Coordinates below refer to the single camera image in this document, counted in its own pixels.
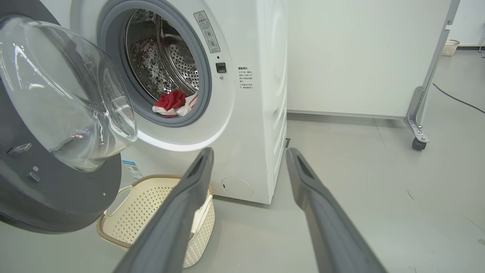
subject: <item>white wall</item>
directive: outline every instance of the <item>white wall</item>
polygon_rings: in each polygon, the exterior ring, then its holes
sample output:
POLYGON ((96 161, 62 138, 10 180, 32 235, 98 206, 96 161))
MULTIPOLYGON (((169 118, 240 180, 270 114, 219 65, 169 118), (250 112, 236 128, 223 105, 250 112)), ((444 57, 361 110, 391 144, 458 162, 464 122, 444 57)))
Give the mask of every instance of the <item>white wall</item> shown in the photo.
POLYGON ((448 39, 479 45, 485 38, 485 0, 461 0, 448 39))
POLYGON ((404 117, 450 3, 291 0, 288 112, 404 117))

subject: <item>washing machine door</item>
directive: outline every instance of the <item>washing machine door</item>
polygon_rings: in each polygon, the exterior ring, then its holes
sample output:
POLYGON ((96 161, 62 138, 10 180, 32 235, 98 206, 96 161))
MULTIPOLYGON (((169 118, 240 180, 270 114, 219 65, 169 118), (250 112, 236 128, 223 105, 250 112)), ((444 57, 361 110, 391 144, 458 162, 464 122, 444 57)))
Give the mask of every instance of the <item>washing machine door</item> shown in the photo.
POLYGON ((0 0, 0 220, 41 233, 92 224, 137 137, 109 55, 38 0, 0 0))

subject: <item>white plastic basket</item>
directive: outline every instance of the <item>white plastic basket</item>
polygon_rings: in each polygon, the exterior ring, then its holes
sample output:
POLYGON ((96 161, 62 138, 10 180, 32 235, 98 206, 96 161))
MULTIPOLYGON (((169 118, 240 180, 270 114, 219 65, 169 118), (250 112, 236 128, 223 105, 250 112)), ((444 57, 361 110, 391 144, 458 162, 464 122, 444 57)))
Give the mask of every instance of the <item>white plastic basket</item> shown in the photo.
POLYGON ((456 51, 456 48, 460 42, 456 40, 447 40, 445 43, 445 47, 443 48, 443 53, 441 53, 441 56, 451 56, 453 53, 456 51))
MULTIPOLYGON (((120 189, 118 195, 128 190, 130 193, 114 212, 108 208, 98 219, 99 236, 127 251, 180 179, 174 175, 150 175, 120 189)), ((209 186, 206 202, 194 216, 184 268, 199 261, 209 242, 215 222, 212 196, 209 186)))

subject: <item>red cloth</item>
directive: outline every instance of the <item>red cloth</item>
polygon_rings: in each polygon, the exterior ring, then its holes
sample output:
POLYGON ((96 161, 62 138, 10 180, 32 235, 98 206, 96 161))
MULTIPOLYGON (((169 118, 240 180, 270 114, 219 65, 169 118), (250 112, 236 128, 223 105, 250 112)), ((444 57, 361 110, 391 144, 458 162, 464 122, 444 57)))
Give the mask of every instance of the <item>red cloth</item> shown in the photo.
MULTIPOLYGON (((184 92, 182 92, 178 89, 175 89, 172 92, 170 92, 169 94, 163 93, 160 96, 160 99, 158 100, 158 102, 156 102, 154 104, 154 106, 162 107, 166 111, 168 111, 172 108, 177 110, 177 108, 180 108, 180 107, 185 105, 185 98, 186 97, 187 97, 187 95, 185 95, 184 92)), ((162 115, 162 116, 164 116, 165 118, 171 118, 171 117, 175 117, 176 115, 162 115)))

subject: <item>towel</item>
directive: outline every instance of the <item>towel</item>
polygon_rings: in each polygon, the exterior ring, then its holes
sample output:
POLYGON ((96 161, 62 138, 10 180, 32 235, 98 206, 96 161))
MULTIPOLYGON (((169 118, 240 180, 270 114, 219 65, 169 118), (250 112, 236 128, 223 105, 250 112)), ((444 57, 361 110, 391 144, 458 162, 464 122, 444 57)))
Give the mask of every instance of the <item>towel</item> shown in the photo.
POLYGON ((192 110, 197 101, 198 92, 187 97, 182 91, 175 89, 169 94, 163 93, 152 107, 152 111, 162 114, 165 118, 185 116, 192 110))

